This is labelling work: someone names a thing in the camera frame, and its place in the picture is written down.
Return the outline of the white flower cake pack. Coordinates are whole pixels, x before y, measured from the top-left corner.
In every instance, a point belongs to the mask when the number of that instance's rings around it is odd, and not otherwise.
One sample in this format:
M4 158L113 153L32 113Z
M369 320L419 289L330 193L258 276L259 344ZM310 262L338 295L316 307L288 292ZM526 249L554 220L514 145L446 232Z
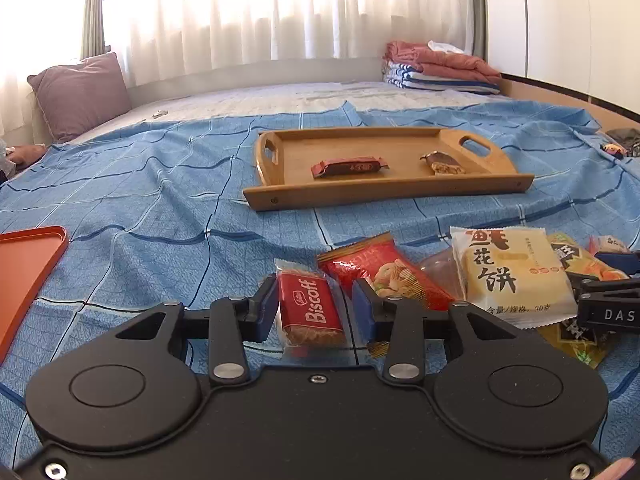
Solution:
M570 280L543 228L453 226L451 248L464 299L518 328L574 318Z

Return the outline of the small colourful toy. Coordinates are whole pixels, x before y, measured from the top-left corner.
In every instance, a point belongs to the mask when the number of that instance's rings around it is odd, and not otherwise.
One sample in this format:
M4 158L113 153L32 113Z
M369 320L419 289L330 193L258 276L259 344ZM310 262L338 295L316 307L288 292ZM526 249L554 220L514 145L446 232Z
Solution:
M601 150L616 158L624 158L627 156L627 151L622 146L614 143L602 144Z

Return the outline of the red nut snack bag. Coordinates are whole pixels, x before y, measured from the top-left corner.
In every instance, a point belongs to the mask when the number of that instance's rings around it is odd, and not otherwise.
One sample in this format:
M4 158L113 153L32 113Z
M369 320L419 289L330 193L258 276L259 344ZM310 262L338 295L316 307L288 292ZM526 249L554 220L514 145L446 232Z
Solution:
M362 278L381 298L418 300L427 310L447 311L454 297L437 285L397 248L390 233L324 252L318 268L340 286L338 298L345 306L347 323L360 364L382 361L387 342L373 342L363 333L364 317L352 303L352 286Z

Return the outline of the blue plaid bedsheet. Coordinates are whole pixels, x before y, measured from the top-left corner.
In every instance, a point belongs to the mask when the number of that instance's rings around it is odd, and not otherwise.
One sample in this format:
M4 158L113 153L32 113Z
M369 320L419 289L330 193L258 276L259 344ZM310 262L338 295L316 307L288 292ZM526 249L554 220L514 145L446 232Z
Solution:
M495 142L535 179L523 194L424 197L335 208L254 211L253 148L268 130L460 128ZM639 245L639 170L606 156L579 108L498 100L464 107L167 119L55 145L1 189L1 227L62 226L70 244L26 314L1 367L1 461L38 450L24 391L38 368L134 314L177 300L207 308L254 292L279 259L313 266L329 249L389 232L420 261L452 226L536 226L586 244Z

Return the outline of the white mattress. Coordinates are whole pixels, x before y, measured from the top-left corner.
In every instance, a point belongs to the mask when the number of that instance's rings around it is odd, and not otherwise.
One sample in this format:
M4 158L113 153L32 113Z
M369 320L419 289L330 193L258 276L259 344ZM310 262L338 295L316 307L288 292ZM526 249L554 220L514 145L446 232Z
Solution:
M78 136L83 144L98 136L142 122L184 122L212 117L319 113L345 102L356 110L412 110L459 107L492 101L493 96L459 90L401 89L382 81L318 82L215 91L144 104Z

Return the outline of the yellow orange tofu snack pack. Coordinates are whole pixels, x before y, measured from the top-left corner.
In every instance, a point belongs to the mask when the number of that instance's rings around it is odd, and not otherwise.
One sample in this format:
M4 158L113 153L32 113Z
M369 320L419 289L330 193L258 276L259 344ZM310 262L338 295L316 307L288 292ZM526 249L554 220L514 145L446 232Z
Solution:
M600 281L626 280L628 275L602 262L562 232L547 235L547 240L566 272L594 276Z

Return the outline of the purple pillow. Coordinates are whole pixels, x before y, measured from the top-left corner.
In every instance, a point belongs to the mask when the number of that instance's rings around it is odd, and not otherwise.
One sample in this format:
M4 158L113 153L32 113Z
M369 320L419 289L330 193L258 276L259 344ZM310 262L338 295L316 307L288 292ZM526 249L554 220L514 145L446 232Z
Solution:
M131 110L130 96L114 52L55 65L27 77L44 122L63 143Z

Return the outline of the white sheer curtain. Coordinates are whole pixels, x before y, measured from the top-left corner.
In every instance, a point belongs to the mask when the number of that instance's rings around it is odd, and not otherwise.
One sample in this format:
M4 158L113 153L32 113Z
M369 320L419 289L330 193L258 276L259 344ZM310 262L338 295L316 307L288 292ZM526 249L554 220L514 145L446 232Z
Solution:
M472 0L105 0L133 87L241 65L378 58L393 40L473 40Z

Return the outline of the dark red chocolate bar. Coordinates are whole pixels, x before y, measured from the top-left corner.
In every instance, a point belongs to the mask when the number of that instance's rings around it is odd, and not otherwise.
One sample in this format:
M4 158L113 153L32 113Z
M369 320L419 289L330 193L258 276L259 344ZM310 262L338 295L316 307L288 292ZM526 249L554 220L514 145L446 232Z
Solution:
M315 179L321 179L353 174L375 174L387 168L388 163L381 157L366 156L323 159L312 165L310 171Z

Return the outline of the brown sunflower seed pack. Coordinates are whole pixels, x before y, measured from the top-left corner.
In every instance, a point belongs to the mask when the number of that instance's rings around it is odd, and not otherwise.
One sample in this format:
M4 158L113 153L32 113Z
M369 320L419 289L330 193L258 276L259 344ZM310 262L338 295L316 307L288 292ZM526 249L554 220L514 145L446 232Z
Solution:
M421 156L435 176L443 174L466 174L465 169L450 155L441 151L432 151Z

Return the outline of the folded blue striped blanket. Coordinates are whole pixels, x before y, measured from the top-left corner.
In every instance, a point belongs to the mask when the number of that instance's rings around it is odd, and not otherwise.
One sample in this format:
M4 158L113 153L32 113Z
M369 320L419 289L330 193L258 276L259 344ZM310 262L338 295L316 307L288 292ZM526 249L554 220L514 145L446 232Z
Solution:
M445 91L456 90L479 94L480 96L496 96L500 93L498 84L485 81L450 79L424 75L408 64L387 61L383 68L383 80L398 88Z

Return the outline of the wooden serving tray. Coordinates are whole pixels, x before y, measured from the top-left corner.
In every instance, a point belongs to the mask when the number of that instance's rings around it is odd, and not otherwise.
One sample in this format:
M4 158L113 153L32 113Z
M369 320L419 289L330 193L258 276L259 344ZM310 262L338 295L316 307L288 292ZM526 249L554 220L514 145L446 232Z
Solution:
M421 156L441 151L466 174L435 176ZM336 127L268 131L255 143L259 183L243 194L256 211L312 208L425 196L523 193L534 177L519 172L496 144L460 129ZM381 157L387 169L315 179L323 159Z

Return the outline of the grey green drape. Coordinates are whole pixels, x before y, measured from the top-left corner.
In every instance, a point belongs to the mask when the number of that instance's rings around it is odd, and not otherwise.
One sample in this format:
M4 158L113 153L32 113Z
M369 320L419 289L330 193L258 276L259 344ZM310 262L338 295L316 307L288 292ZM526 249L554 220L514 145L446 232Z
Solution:
M92 58L105 52L103 0L85 0L81 58Z

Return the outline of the red white rice cracker pack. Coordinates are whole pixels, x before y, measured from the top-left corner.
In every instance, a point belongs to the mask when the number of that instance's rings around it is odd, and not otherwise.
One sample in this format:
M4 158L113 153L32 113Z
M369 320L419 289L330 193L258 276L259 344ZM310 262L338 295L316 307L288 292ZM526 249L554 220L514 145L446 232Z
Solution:
M627 245L612 235L590 236L587 246L591 255L599 252L610 252L611 254L631 254L632 250Z

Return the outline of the red Biscoff biscuit pack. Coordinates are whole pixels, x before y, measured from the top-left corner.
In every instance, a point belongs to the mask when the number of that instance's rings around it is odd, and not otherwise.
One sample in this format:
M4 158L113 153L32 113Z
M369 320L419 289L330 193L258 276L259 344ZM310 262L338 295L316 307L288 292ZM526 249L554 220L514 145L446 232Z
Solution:
M309 266L276 259L278 332L292 356L344 350L347 337L329 281Z

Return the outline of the dark patterned clothing pile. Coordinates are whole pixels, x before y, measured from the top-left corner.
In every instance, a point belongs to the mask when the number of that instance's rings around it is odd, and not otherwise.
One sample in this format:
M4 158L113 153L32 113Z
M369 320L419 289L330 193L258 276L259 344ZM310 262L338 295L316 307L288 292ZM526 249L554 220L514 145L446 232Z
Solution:
M617 128L608 130L606 135L620 144L629 157L640 157L640 129L639 128Z

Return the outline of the orange plastic tray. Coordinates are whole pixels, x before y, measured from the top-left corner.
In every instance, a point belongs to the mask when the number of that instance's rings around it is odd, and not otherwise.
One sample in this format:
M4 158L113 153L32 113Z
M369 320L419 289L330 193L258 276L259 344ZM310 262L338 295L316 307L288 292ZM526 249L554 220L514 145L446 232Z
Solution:
M62 226L1 234L1 361L8 355L23 318L67 246L68 236Z

